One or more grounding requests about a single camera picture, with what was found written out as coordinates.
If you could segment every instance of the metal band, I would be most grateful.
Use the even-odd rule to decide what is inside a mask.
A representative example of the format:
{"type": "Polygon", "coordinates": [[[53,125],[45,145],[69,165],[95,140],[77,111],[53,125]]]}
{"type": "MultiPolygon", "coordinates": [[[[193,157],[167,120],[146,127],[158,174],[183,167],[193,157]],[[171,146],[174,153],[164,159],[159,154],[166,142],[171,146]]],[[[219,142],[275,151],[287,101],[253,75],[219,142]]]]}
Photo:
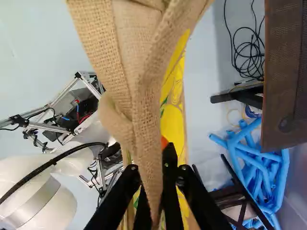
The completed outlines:
{"type": "Polygon", "coordinates": [[[54,196],[61,184],[52,176],[34,195],[3,221],[19,228],[32,219],[54,196]]]}

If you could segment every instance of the burlap fabric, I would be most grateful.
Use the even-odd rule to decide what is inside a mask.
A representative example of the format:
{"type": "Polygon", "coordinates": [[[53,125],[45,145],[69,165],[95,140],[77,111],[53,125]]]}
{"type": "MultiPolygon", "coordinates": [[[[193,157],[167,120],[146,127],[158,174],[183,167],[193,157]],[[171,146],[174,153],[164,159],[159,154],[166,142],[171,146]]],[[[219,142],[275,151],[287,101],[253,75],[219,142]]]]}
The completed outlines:
{"type": "Polygon", "coordinates": [[[193,30],[207,0],[68,0],[75,27],[107,92],[105,128],[139,166],[153,220],[162,193],[159,98],[180,36],[193,30]]]}

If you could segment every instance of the black tube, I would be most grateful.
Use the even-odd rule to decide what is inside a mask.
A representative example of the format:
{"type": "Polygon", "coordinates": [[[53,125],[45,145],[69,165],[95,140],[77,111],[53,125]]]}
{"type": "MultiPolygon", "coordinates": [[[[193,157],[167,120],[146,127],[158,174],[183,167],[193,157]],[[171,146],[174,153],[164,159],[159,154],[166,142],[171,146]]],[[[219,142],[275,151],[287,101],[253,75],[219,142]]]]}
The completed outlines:
{"type": "Polygon", "coordinates": [[[91,143],[85,143],[79,146],[76,146],[59,156],[56,156],[55,158],[49,160],[45,164],[39,166],[37,169],[34,169],[32,172],[30,172],[27,176],[25,176],[23,179],[21,179],[19,182],[17,182],[12,188],[10,188],[1,198],[0,198],[0,205],[7,199],[9,198],[10,195],[12,195],[14,192],[17,191],[21,186],[23,186],[25,183],[33,179],[35,176],[39,175],[42,171],[45,169],[49,168],[51,165],[56,165],[58,161],[62,160],[64,157],[67,157],[71,155],[72,153],[82,150],[84,148],[94,146],[94,145],[102,145],[104,146],[105,143],[102,142],[91,142],[91,143]]]}

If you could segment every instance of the black clamp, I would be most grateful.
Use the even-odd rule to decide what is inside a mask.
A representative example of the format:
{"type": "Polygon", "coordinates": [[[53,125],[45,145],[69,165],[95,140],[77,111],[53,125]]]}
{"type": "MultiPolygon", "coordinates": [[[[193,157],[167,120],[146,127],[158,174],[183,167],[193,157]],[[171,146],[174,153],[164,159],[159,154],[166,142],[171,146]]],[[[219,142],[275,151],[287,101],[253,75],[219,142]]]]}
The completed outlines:
{"type": "Polygon", "coordinates": [[[18,124],[19,127],[26,128],[29,125],[29,120],[22,118],[19,114],[11,116],[10,120],[12,120],[12,125],[18,124]]]}

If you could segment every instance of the brown wooden panel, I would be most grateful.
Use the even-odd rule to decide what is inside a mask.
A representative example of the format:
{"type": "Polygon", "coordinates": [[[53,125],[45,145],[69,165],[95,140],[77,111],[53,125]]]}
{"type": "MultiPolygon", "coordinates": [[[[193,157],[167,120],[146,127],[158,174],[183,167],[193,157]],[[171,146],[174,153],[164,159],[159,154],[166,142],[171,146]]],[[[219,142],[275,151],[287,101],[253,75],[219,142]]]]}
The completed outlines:
{"type": "Polygon", "coordinates": [[[265,0],[263,151],[307,141],[306,12],[306,0],[265,0]]]}

